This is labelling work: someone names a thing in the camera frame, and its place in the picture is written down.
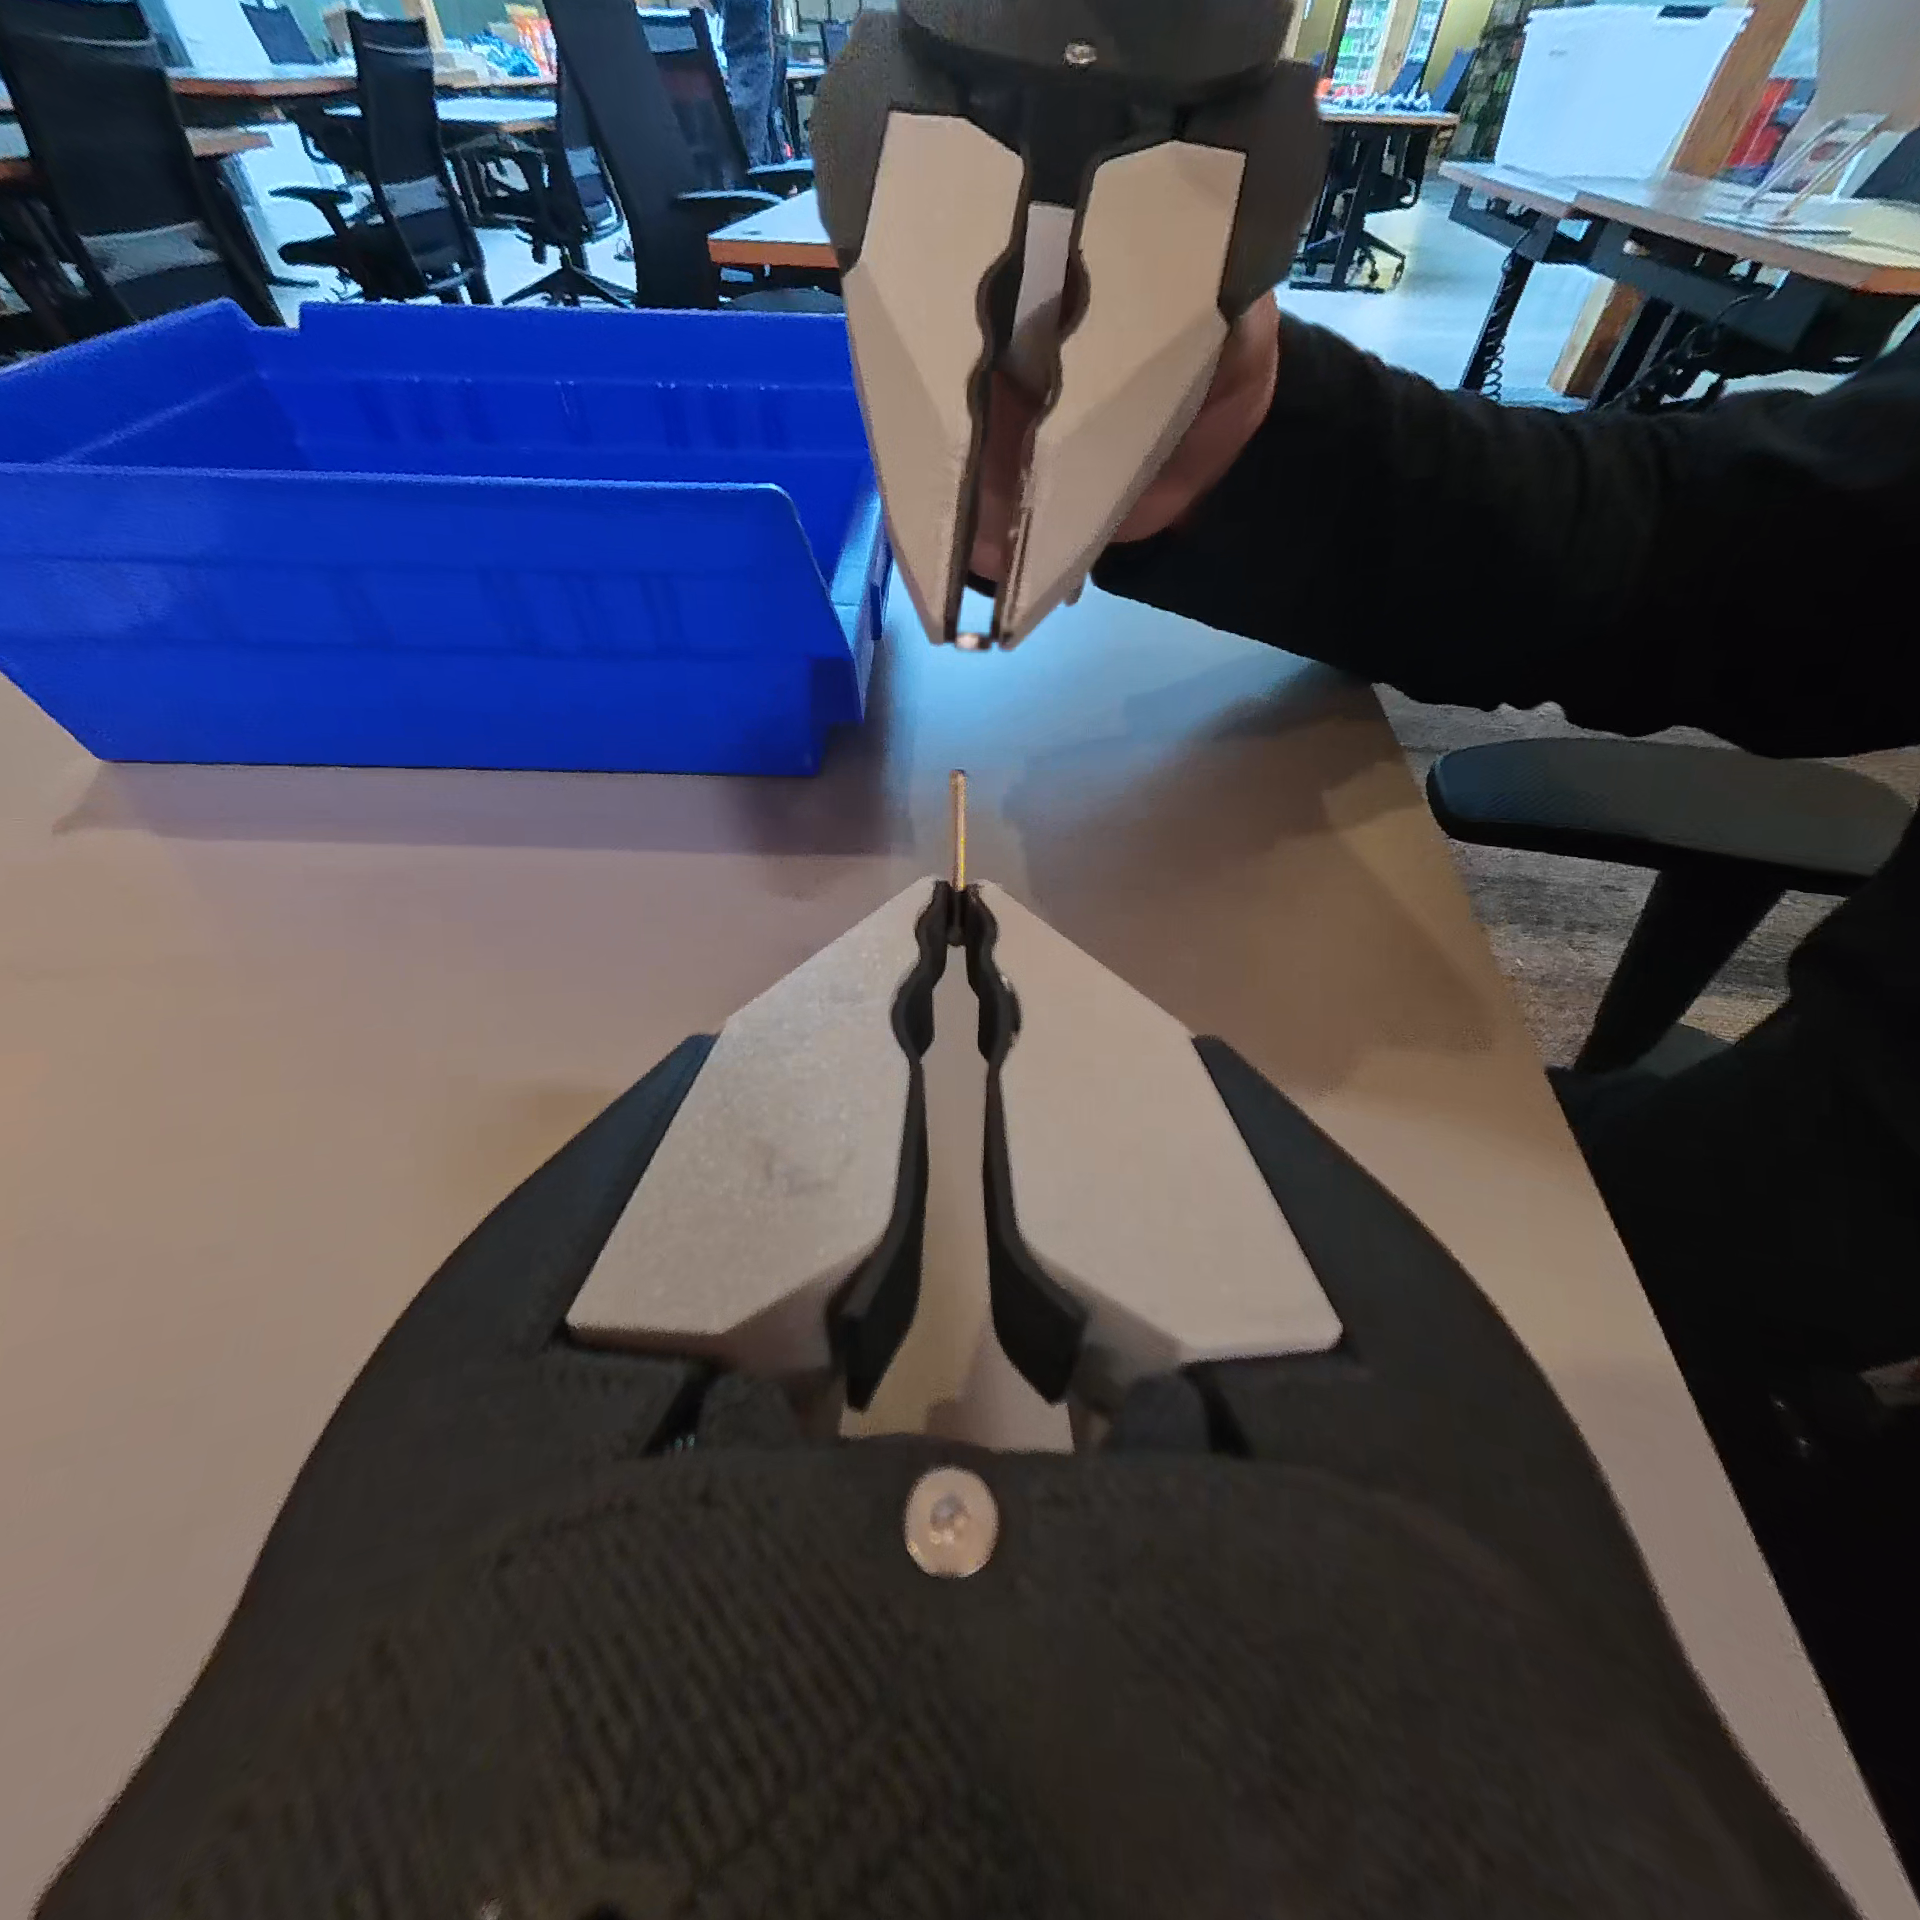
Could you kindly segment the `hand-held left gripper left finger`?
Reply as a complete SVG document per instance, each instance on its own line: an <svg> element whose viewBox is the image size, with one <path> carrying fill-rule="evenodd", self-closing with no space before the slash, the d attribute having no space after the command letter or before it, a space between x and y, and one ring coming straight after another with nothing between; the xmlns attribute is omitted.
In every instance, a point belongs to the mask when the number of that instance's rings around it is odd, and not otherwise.
<svg viewBox="0 0 1920 1920"><path fill-rule="evenodd" d="M943 976L945 884L922 878L739 1008L570 1304L570 1335L869 1407L922 1301Z"/></svg>

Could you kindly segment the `large blue plastic bin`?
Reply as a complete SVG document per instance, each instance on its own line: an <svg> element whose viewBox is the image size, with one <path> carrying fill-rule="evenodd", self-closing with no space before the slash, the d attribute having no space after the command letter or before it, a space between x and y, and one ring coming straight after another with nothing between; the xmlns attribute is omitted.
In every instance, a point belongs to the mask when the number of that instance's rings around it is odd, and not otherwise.
<svg viewBox="0 0 1920 1920"><path fill-rule="evenodd" d="M99 760L815 776L892 571L840 312L202 303L8 369L3 495Z"/></svg>

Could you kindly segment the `person's right forearm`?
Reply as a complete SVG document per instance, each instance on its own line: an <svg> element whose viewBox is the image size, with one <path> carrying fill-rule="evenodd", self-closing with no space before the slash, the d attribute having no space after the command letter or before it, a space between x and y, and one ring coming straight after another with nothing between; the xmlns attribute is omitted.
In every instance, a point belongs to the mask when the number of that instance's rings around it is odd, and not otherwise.
<svg viewBox="0 0 1920 1920"><path fill-rule="evenodd" d="M1557 414L1276 315L1212 491L1096 584L1424 703L1839 759L1917 737L1915 339L1823 392Z"/></svg>

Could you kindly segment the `person's right hand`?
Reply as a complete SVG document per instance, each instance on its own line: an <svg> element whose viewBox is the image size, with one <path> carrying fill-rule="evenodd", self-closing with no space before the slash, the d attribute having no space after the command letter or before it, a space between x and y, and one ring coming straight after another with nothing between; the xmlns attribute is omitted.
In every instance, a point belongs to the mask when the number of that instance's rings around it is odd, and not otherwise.
<svg viewBox="0 0 1920 1920"><path fill-rule="evenodd" d="M1216 489L1265 422L1277 377L1281 303L1266 293L1233 325L1208 395L1120 524L1117 543L1163 535Z"/></svg>

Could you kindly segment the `person's body in black clothes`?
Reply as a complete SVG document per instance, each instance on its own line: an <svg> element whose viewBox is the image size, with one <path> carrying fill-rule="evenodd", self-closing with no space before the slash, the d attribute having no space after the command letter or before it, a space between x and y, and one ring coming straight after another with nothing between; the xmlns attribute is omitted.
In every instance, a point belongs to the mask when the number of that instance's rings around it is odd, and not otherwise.
<svg viewBox="0 0 1920 1920"><path fill-rule="evenodd" d="M1888 859L1785 1000L1679 1071L1553 1071L1847 1744L1915 1871L1917 878Z"/></svg>

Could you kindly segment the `clear acrylic sign holder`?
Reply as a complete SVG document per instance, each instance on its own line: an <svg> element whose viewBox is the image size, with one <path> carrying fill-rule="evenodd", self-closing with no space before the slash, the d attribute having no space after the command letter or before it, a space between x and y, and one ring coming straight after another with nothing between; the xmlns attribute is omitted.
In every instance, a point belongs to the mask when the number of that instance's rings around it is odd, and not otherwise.
<svg viewBox="0 0 1920 1920"><path fill-rule="evenodd" d="M1795 131L1764 176L1739 200L1735 214L1745 223L1787 223L1809 200L1828 196L1849 167L1873 145L1887 117L1879 112L1847 112Z"/></svg>

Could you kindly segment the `white cardboard box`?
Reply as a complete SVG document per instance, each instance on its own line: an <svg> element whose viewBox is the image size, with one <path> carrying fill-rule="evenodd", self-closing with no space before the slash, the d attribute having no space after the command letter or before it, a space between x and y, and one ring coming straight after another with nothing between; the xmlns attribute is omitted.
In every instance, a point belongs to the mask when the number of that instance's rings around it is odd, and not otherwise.
<svg viewBox="0 0 1920 1920"><path fill-rule="evenodd" d="M1749 19L1738 4L1537 7L1493 164L1553 177L1660 173Z"/></svg>

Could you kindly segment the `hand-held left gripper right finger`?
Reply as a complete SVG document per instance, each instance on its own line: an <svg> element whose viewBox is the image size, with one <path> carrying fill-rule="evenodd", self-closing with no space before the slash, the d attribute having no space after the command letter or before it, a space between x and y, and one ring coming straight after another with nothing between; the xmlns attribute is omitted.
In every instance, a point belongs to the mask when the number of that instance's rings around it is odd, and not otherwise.
<svg viewBox="0 0 1920 1920"><path fill-rule="evenodd" d="M1337 1312L1197 1038L993 883L967 889L996 1342L1044 1404L1330 1352Z"/></svg>

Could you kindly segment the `wood-edged background desk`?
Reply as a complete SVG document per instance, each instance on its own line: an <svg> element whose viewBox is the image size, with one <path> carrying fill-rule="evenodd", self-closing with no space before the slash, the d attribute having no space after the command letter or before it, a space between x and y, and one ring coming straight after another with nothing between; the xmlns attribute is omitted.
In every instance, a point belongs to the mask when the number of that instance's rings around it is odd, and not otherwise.
<svg viewBox="0 0 1920 1920"><path fill-rule="evenodd" d="M762 271L827 293L837 293L842 280L842 263L815 188L711 232L706 248L720 269Z"/></svg>
<svg viewBox="0 0 1920 1920"><path fill-rule="evenodd" d="M1640 296L1588 406L1656 412L1749 377L1849 375L1915 315L1915 206L1843 198L1839 231L1747 228L1741 192L1684 173L1549 177L1451 160L1451 223L1504 247L1479 339L1459 379L1495 397L1504 343L1538 268L1579 268Z"/></svg>

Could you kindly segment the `wooden pillar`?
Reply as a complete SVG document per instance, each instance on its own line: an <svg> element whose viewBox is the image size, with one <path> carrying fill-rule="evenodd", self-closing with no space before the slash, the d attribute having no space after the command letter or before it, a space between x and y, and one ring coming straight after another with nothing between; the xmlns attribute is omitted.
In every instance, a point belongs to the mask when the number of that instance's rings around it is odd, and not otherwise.
<svg viewBox="0 0 1920 1920"><path fill-rule="evenodd" d="M1666 160L1669 171L1696 177L1714 177L1722 171L1755 117L1771 68L1807 12L1803 1L1747 7L1749 21ZM1634 349L1643 349L1643 335L1656 334L1660 325L1658 303L1633 285L1610 280L1579 310L1553 365L1549 385L1562 397L1595 400L1607 392L1610 377L1629 377L1637 365Z"/></svg>

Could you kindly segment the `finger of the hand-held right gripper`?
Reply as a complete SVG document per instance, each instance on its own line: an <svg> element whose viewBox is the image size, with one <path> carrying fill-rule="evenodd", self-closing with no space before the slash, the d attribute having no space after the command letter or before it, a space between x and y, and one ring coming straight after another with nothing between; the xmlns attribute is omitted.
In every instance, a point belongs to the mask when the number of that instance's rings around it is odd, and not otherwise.
<svg viewBox="0 0 1920 1920"><path fill-rule="evenodd" d="M1243 171L1240 153L1185 140L1096 167L1058 245L1060 287L1015 327L993 381L989 646L1017 646L1082 591L1209 392Z"/></svg>
<svg viewBox="0 0 1920 1920"><path fill-rule="evenodd" d="M844 271L849 335L880 509L927 635L952 645L970 590L981 451L1024 269L1024 160L964 117L890 109L869 221Z"/></svg>

